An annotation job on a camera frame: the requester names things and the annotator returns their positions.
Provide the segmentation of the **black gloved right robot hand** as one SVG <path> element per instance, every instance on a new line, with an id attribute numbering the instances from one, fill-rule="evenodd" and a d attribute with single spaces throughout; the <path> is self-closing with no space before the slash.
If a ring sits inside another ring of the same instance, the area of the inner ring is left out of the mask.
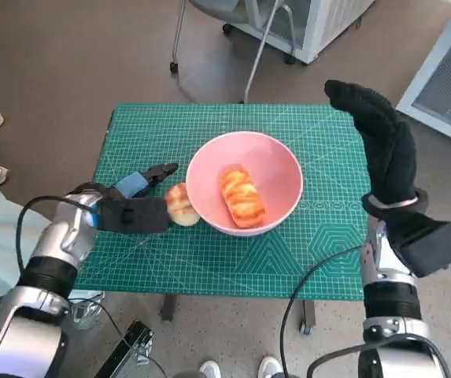
<path id="1" fill-rule="evenodd" d="M 390 101 L 370 88 L 339 80 L 327 80 L 324 92 L 334 109 L 353 118 L 364 144 L 372 195 L 383 205 L 413 200 L 416 146 Z"/>

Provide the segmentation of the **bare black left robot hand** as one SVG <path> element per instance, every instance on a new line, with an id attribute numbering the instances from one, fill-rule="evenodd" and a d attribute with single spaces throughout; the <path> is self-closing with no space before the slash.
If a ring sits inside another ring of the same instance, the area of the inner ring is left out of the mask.
<path id="1" fill-rule="evenodd" d="M 130 173 L 108 189 L 117 197 L 141 198 L 172 175 L 178 167 L 177 163 L 154 165 L 145 171 Z"/>

